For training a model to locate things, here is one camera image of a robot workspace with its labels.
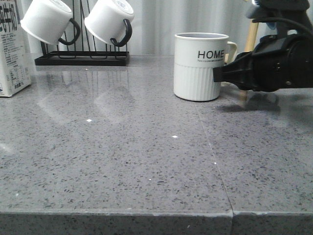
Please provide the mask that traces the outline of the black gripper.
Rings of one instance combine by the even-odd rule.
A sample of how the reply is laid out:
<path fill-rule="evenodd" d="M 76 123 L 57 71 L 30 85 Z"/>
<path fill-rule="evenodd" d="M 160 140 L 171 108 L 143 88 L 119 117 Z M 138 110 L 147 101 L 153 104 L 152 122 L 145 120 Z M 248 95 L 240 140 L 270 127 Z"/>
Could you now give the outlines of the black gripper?
<path fill-rule="evenodd" d="M 313 41 L 307 36 L 260 43 L 253 52 L 213 69 L 214 82 L 228 82 L 240 90 L 273 92 L 313 87 Z"/>

